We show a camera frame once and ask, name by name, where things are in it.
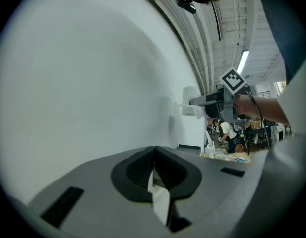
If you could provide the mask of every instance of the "black slot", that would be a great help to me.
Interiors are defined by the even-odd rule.
[[[84,190],[81,188],[70,187],[40,217],[58,228],[83,192]]]
[[[245,173],[245,171],[227,168],[227,167],[222,168],[220,171],[234,175],[234,176],[238,176],[238,177],[242,177]]]

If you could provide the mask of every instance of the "fluorescent light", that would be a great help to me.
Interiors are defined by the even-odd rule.
[[[241,60],[237,69],[238,74],[241,74],[249,53],[250,53],[249,50],[242,51]]]

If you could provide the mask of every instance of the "black cable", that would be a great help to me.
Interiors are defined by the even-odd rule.
[[[247,89],[246,89],[246,87],[245,87],[246,85],[247,85],[248,88],[250,89],[250,93],[247,91]],[[249,86],[248,84],[245,84],[245,85],[243,86],[243,88],[245,89],[246,93],[249,95],[250,99],[252,100],[253,104],[255,105],[255,107],[256,107],[256,109],[257,109],[259,115],[260,115],[260,118],[261,118],[261,127],[264,126],[264,131],[265,131],[265,133],[266,133],[266,139],[267,139],[267,146],[268,146],[268,149],[270,149],[270,140],[269,140],[269,138],[268,138],[268,134],[267,134],[267,131],[266,131],[265,122],[264,122],[264,119],[263,119],[261,110],[260,110],[260,108],[258,107],[258,105],[257,105],[257,103],[256,103],[256,101],[255,101],[255,98],[253,97],[253,94],[252,94],[252,91],[251,91],[250,86]]]

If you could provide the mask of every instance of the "camera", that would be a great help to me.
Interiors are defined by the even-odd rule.
[[[183,8],[184,10],[190,12],[191,14],[195,14],[197,12],[191,0],[175,0],[175,1],[180,8]]]

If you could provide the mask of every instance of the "ceiling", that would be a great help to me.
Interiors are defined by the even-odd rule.
[[[194,3],[194,15],[175,0],[149,1],[177,34],[203,93],[214,91],[219,76],[231,66],[238,67],[243,49],[250,51],[242,71],[249,85],[285,81],[284,61],[260,0],[219,0],[213,6]]]

